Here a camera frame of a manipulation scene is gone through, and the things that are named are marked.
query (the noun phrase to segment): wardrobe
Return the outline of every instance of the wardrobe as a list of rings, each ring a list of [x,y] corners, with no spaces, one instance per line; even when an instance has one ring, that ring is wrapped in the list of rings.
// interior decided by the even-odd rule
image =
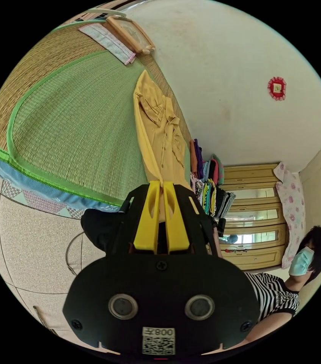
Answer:
[[[224,183],[219,188],[235,193],[236,198],[225,216],[220,248],[223,258],[241,270],[269,268],[282,262],[289,236],[275,188],[276,166],[224,169]]]

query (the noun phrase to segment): woven mat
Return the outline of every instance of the woven mat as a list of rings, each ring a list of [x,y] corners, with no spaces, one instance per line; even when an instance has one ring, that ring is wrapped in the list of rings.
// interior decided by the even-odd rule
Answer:
[[[16,103],[33,85],[71,61],[104,50],[93,39],[78,31],[78,28],[82,26],[81,22],[74,23],[48,34],[23,57],[11,72],[0,90],[0,149],[8,150],[6,131],[9,117]],[[163,93],[171,98],[175,113],[180,118],[179,125],[183,137],[189,145],[190,133],[178,102],[160,68],[151,55],[141,56],[139,60],[145,65]]]
[[[76,195],[121,204],[148,183],[137,141],[133,92],[144,71],[108,51],[42,79],[15,106],[10,157],[29,175]]]

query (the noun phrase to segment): yellow clamp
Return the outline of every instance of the yellow clamp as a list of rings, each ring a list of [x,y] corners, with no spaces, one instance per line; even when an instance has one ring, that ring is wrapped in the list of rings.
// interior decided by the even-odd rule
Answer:
[[[167,233],[168,254],[187,250],[190,246],[186,228],[178,205],[173,182],[163,183],[165,207],[165,226]],[[137,250],[157,253],[159,204],[161,186],[159,181],[151,181],[146,196],[143,212],[135,235],[134,247]]]

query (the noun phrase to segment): cable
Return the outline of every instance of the cable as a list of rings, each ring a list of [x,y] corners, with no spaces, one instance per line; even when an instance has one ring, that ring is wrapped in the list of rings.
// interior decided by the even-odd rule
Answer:
[[[71,247],[71,245],[72,245],[72,243],[80,236],[80,235],[82,235],[84,233],[84,231],[82,231],[82,232],[80,232],[79,234],[77,234],[72,240],[71,240],[71,242],[68,244],[68,246],[67,246],[67,250],[66,250],[66,264],[67,264],[67,268],[69,269],[69,271],[73,274],[73,275],[75,275],[75,276],[77,276],[77,274],[76,274],[76,272],[74,271],[74,269],[69,265],[69,263],[68,263],[68,252],[69,252],[69,248]]]

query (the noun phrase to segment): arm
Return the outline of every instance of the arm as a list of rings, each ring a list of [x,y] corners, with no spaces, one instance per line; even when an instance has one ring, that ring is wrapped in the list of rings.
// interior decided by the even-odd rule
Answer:
[[[256,324],[248,336],[239,344],[234,345],[233,347],[229,349],[223,349],[222,344],[220,345],[220,348],[214,351],[211,351],[206,354],[214,354],[214,353],[220,353],[222,351],[227,351],[231,349],[238,348],[240,346],[249,344],[252,341],[258,340],[262,338],[265,335],[268,335],[272,333],[273,331],[279,329],[281,326],[286,324],[290,319],[292,318],[292,314],[287,312],[278,312],[276,314],[271,314],[270,316],[267,316],[265,319],[263,319],[261,322]]]

